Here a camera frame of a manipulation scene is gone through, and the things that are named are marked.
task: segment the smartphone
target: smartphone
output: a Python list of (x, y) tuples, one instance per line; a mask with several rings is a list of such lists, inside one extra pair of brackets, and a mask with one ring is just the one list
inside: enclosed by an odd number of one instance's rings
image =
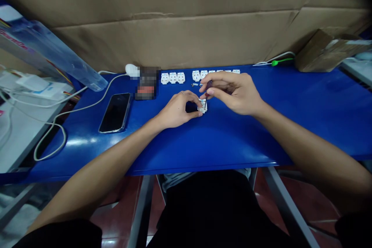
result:
[(131, 100), (130, 93), (111, 96), (99, 132), (103, 134), (124, 130)]

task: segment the red floor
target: red floor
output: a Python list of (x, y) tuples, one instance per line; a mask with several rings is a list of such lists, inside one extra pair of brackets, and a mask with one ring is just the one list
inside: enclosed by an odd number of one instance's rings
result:
[[(141, 181), (142, 177), (138, 176), (123, 178), (103, 202), (103, 204), (108, 204), (119, 198), (118, 205), (101, 215), (92, 217), (91, 221), (102, 228), (103, 248), (127, 247)], [(319, 190), (310, 184), (293, 179), (283, 177), (282, 181), (306, 221), (314, 227), (336, 234), (334, 224), (340, 215)], [(255, 193), (258, 203), (270, 220), (288, 233), (261, 169), (258, 169), (257, 172)], [(164, 206), (159, 184), (155, 181), (148, 229), (149, 236), (156, 233), (156, 224)], [(338, 240), (316, 229), (312, 229), (312, 233), (321, 248), (342, 247)]]

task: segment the forearm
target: forearm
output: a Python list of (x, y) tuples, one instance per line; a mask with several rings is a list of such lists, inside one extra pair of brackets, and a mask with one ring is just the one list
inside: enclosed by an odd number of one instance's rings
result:
[(289, 120), (269, 105), (255, 118), (317, 186), (326, 188), (329, 193), (347, 193), (361, 200), (370, 197), (372, 175), (338, 147)]
[(66, 182), (28, 232), (51, 222), (89, 218), (160, 131), (152, 119), (85, 165)]

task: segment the cardboard backdrop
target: cardboard backdrop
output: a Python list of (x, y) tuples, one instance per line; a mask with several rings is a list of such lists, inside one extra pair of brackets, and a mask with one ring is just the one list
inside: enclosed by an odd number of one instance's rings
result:
[[(96, 70), (253, 64), (299, 52), (318, 28), (359, 33), (365, 0), (9, 0)], [(2, 64), (31, 70), (0, 52)]]

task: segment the hand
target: hand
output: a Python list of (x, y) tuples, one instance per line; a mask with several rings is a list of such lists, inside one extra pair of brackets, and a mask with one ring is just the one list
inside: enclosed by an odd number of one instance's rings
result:
[(258, 115), (266, 103), (261, 99), (255, 84), (247, 73), (235, 74), (231, 72), (214, 72), (207, 74), (200, 83), (200, 92), (205, 91), (208, 81), (212, 80), (212, 87), (207, 93), (208, 99), (216, 97), (223, 101), (232, 111), (242, 115)]
[(162, 127), (162, 129), (175, 128), (188, 122), (192, 118), (202, 116), (203, 113), (200, 111), (186, 112), (186, 103), (188, 101), (197, 104), (198, 107), (202, 107), (196, 94), (192, 93), (190, 90), (181, 91), (173, 95), (164, 109), (155, 116), (160, 127)]

